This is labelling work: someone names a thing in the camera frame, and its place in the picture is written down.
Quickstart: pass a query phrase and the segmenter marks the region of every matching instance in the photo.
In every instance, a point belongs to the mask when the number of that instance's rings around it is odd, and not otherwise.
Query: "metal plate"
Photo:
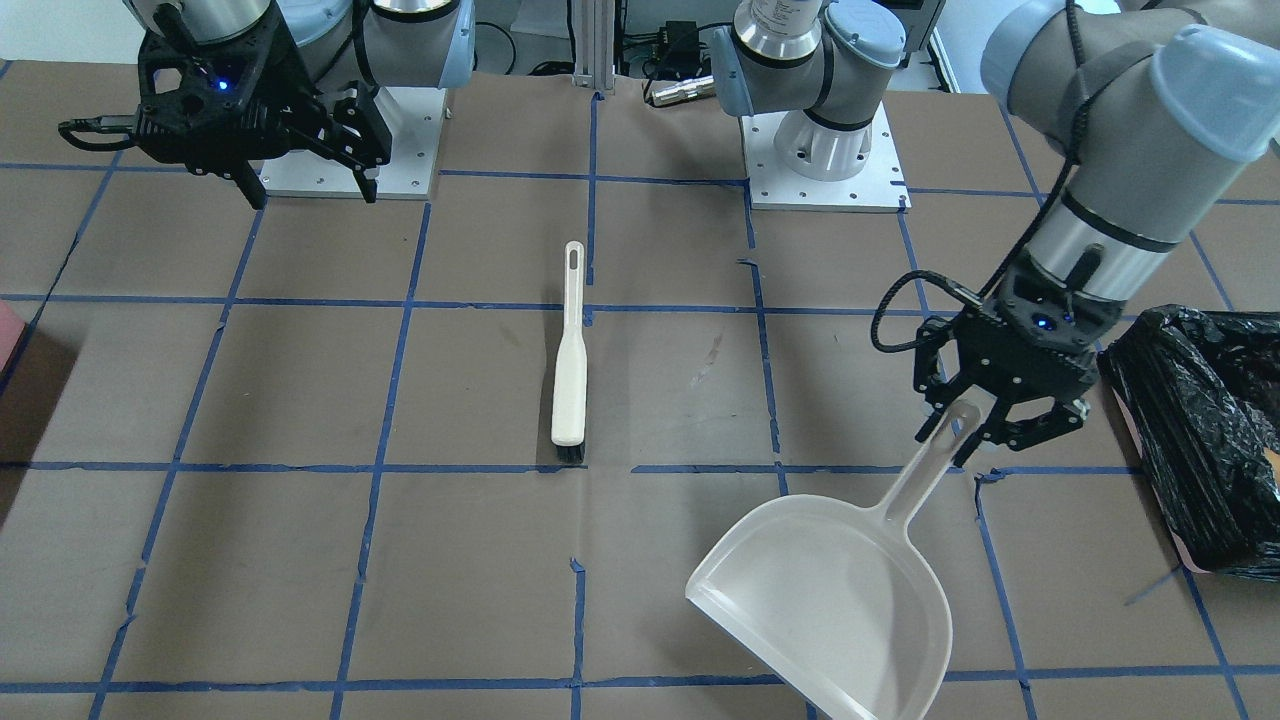
[[[379,200],[430,200],[445,95],[435,87],[384,87],[378,94],[392,131],[392,161],[378,174]],[[351,170],[306,151],[268,160],[261,179],[273,197],[360,197]]]
[[[872,120],[872,151],[863,172],[850,179],[809,179],[778,158],[773,135],[786,113],[742,118],[742,151],[751,178],[751,206],[759,210],[835,210],[845,213],[896,213],[911,206],[902,167],[888,129],[884,105]]]

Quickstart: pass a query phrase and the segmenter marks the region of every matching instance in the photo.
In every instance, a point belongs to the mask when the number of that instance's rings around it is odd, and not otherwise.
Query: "white dustpan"
[[[809,495],[756,507],[685,596],[835,720],[920,720],[951,659],[951,607],[906,527],[979,423],[952,405],[874,507]]]

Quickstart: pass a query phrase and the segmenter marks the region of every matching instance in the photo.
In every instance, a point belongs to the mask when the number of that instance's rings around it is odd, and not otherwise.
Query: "white brush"
[[[581,465],[586,451],[586,343],[582,341],[582,284],[586,250],[564,246],[564,334],[556,354],[552,442],[563,462]]]

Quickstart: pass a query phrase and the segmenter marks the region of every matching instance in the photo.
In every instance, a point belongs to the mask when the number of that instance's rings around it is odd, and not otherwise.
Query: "black plastic bag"
[[[1280,313],[1143,313],[1100,359],[1201,569],[1280,582]]]

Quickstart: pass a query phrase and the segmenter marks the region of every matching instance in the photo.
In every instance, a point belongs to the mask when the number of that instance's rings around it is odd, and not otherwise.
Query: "grid of blue tape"
[[[9,72],[12,61],[5,61],[0,65],[0,79],[5,77]],[[746,181],[744,179],[668,179],[668,178],[644,178],[644,177],[625,177],[625,176],[602,176],[596,173],[596,151],[598,151],[598,104],[603,100],[603,96],[595,95],[591,97],[590,114],[590,170],[588,174],[571,174],[571,173],[506,173],[506,172],[476,172],[476,170],[457,170],[447,169],[442,170],[440,174],[444,176],[477,176],[477,177],[508,177],[508,178],[525,178],[525,179],[576,179],[585,181],[589,183],[589,209],[588,209],[588,273],[589,282],[594,282],[591,275],[594,255],[595,255],[595,188],[599,182],[617,182],[617,183],[655,183],[655,184],[671,184],[671,186],[735,186],[742,188],[744,199],[744,213],[746,218],[746,246],[749,250],[755,249],[755,231],[751,223],[751,208],[750,208],[750,191]],[[978,195],[978,196],[1006,196],[1006,197],[1034,197],[1037,201],[1043,202],[1044,197],[1041,188],[1037,186],[1036,179],[1032,174],[1030,164],[1023,152],[1021,145],[1019,143],[1018,136],[1014,132],[1014,126],[1007,114],[1004,114],[1005,127],[1009,131],[1010,141],[1014,150],[1018,154],[1019,161],[1021,163],[1023,170],[1027,176],[1030,191],[979,191],[979,190],[964,190],[964,188],[929,188],[929,187],[909,187],[910,192],[915,193],[954,193],[954,195]],[[106,191],[111,177],[116,173],[169,173],[169,172],[184,172],[180,168],[170,167],[129,167],[122,165],[123,152],[116,152],[108,165],[78,165],[78,164],[44,164],[44,163],[0,163],[0,169],[38,169],[38,170],[65,170],[65,172],[99,172],[102,173],[102,181],[95,193],[88,209],[86,210],[76,237],[72,241],[70,247],[67,251],[68,258],[70,252],[74,251],[76,246],[79,243],[90,222],[93,218],[95,211]],[[1220,204],[1224,205],[1280,205],[1280,201],[1274,200],[1221,200]],[[356,630],[360,620],[361,598],[364,591],[364,583],[369,564],[369,553],[375,539],[375,525],[378,515],[378,502],[380,495],[380,480],[385,473],[556,473],[562,468],[558,465],[401,465],[401,464],[388,464],[385,462],[387,445],[390,436],[392,420],[396,407],[396,397],[399,386],[399,374],[404,360],[404,348],[408,340],[410,325],[415,309],[454,309],[454,307],[471,307],[471,309],[495,309],[495,310],[532,310],[532,311],[547,311],[547,310],[559,310],[559,305],[554,304],[513,304],[513,302],[431,302],[415,300],[416,286],[419,279],[419,270],[422,264],[422,258],[428,242],[428,229],[430,224],[430,204],[424,205],[422,222],[420,227],[417,247],[413,258],[413,272],[410,275],[410,286],[403,300],[343,300],[343,299],[321,299],[321,300],[297,300],[297,299],[255,299],[255,297],[239,297],[238,290],[241,279],[243,278],[244,269],[248,264],[250,256],[253,250],[253,242],[257,237],[259,228],[262,223],[262,217],[265,210],[260,210],[253,219],[252,228],[248,237],[244,241],[244,249],[242,251],[239,264],[237,266],[232,284],[224,297],[168,297],[168,296],[92,296],[92,295],[56,295],[54,288],[58,281],[54,281],[54,286],[50,288],[47,295],[27,295],[27,293],[0,293],[0,299],[14,300],[14,301],[47,301],[47,302],[143,302],[143,304],[205,304],[205,305],[220,305],[221,306],[221,322],[218,332],[215,332],[214,338],[209,346],[209,351],[205,357],[205,364],[201,369],[200,378],[196,384],[195,393],[192,396],[191,404],[188,406],[186,419],[183,421],[182,432],[177,447],[174,448],[173,457],[169,462],[101,462],[101,461],[35,461],[35,462],[0,462],[0,469],[32,469],[32,470],[63,470],[63,469],[83,469],[83,470],[96,470],[96,471],[164,471],[165,482],[161,487],[160,497],[156,502],[156,507],[148,527],[147,537],[142,548],[142,562],[140,564],[137,571],[134,573],[133,582],[129,588],[129,594],[125,602],[127,620],[120,625],[116,632],[115,639],[111,643],[106,662],[104,664],[101,679],[96,683],[0,683],[0,694],[60,694],[60,693],[92,693],[93,703],[90,712],[90,720],[97,720],[101,715],[105,698],[110,694],[119,693],[200,693],[200,692],[316,692],[316,693],[332,693],[333,702],[330,710],[330,720],[338,720],[342,716],[343,698],[346,693],[351,692],[374,692],[374,691],[449,691],[449,689],[493,689],[493,691],[509,691],[509,689],[568,689],[571,692],[571,720],[580,720],[581,717],[581,691],[584,688],[660,688],[660,687],[741,687],[741,685],[776,685],[781,684],[781,680],[772,674],[763,675],[746,675],[746,676],[728,676],[728,675],[687,675],[687,676],[623,676],[623,678],[609,678],[602,680],[585,680],[582,676],[582,661],[584,661],[584,618],[585,618],[585,603],[586,603],[586,580],[588,569],[584,568],[576,559],[570,559],[568,570],[573,573],[575,578],[575,607],[573,607],[573,673],[568,678],[451,678],[451,679],[389,679],[389,680],[351,680],[348,679],[348,673],[351,667],[351,655],[356,642]],[[918,268],[915,249],[911,242],[911,234],[908,225],[906,210],[900,208],[899,214],[899,227],[902,234],[904,250],[908,256],[908,261],[913,269]],[[1199,238],[1192,234],[1192,242],[1194,243],[1204,268],[1210,273],[1219,293],[1222,297],[1224,304],[1234,309],[1225,287],[1222,286],[1217,272],[1215,270],[1208,255],[1204,252]],[[640,465],[636,466],[632,473],[645,474],[645,473],[663,473],[663,474],[695,474],[695,473],[759,473],[759,474],[776,474],[778,478],[778,492],[780,495],[786,495],[787,477],[788,474],[812,474],[812,473],[840,473],[840,474],[893,474],[900,470],[897,466],[874,466],[874,465],[787,465],[782,460],[781,448],[781,432],[777,419],[777,402],[774,397],[773,387],[773,373],[772,364],[769,359],[769,341],[768,341],[768,318],[771,315],[870,315],[873,310],[870,309],[828,309],[828,307],[771,307],[765,304],[764,290],[760,278],[759,268],[754,263],[745,261],[749,265],[751,273],[753,290],[755,296],[754,306],[698,306],[698,305],[591,305],[588,310],[590,313],[740,313],[740,314],[754,314],[756,316],[756,323],[759,328],[759,343],[760,343],[760,361],[762,361],[762,374],[764,382],[765,400],[768,402],[769,410],[769,424],[771,424],[771,441],[773,445],[774,461],[772,465]],[[924,295],[923,284],[916,282],[916,292],[920,302],[920,311],[915,310],[891,310],[891,315],[897,316],[922,316],[929,314],[929,306]],[[381,433],[379,436],[378,452],[375,461],[371,465],[276,465],[276,464],[193,464],[184,462],[182,460],[183,450],[187,443],[187,437],[191,432],[191,427],[195,421],[196,413],[200,407],[201,397],[204,396],[205,386],[209,380],[209,374],[212,369],[214,361],[218,355],[218,350],[221,345],[223,333],[225,331],[227,323],[236,306],[238,305],[310,305],[310,306],[356,306],[356,307],[401,307],[402,320],[401,329],[397,338],[396,355],[392,366],[392,375],[387,391],[387,405],[383,418]],[[36,328],[40,322],[40,314],[32,319],[29,325]],[[18,360],[26,345],[17,348],[15,361],[10,365],[10,374],[0,377],[0,393],[8,386],[12,379],[12,370],[17,368]],[[207,682],[186,682],[186,683],[154,683],[154,682],[116,682],[114,680],[115,665],[119,660],[120,651],[124,646],[125,637],[128,634],[129,625],[134,618],[133,611],[141,593],[143,580],[146,579],[147,560],[150,559],[154,548],[156,537],[159,534],[159,528],[164,518],[165,507],[169,500],[170,491],[173,488],[174,479],[178,473],[187,471],[200,471],[200,473],[369,473],[372,477],[370,484],[370,497],[369,497],[369,515],[365,524],[365,530],[361,538],[361,547],[357,562],[357,577],[352,587],[352,598],[348,611],[347,628],[343,638],[342,655],[339,661],[338,676],[333,680],[296,680],[296,682],[276,682],[276,683],[207,683]],[[1004,468],[998,470],[998,477],[1009,475],[1075,475],[1075,474],[1110,474],[1110,475],[1130,475],[1139,473],[1135,468],[1116,468],[1116,466],[1015,466]],[[1181,577],[1183,582],[1187,584],[1192,598],[1196,602],[1199,618],[1203,623],[1204,632],[1208,637],[1210,643],[1213,647],[1215,655],[1219,660],[1217,665],[1153,665],[1153,666],[1128,666],[1128,667],[1059,667],[1059,669],[1034,669],[1028,667],[1021,652],[1021,644],[1018,637],[1018,628],[1014,618],[1012,609],[1009,602],[1009,596],[1004,583],[1004,575],[1000,569],[1000,562],[996,555],[995,541],[992,538],[991,530],[987,525],[986,516],[982,511],[980,495],[975,493],[975,502],[978,509],[978,525],[980,529],[983,547],[987,555],[988,565],[991,569],[992,582],[995,584],[996,594],[1000,601],[1001,612],[1005,619],[1006,632],[1009,635],[1010,651],[1014,659],[1014,670],[954,670],[947,673],[945,682],[950,683],[974,683],[974,682],[1016,682],[1019,683],[1023,693],[1023,700],[1027,710],[1027,716],[1029,720],[1037,719],[1036,703],[1032,693],[1032,682],[1037,679],[1087,679],[1087,678],[1147,678],[1147,676],[1221,676],[1231,693],[1231,698],[1235,703],[1236,711],[1242,720],[1248,720],[1249,714],[1244,706],[1244,701],[1236,687],[1235,678],[1239,675],[1280,675],[1280,665],[1239,665],[1231,664],[1222,644],[1219,641],[1217,632],[1213,626],[1213,621],[1210,618],[1208,609],[1206,607],[1203,598],[1199,593],[1194,577],[1185,569],[1181,569],[1176,574]],[[812,706],[806,706],[805,716],[815,717],[815,710]]]

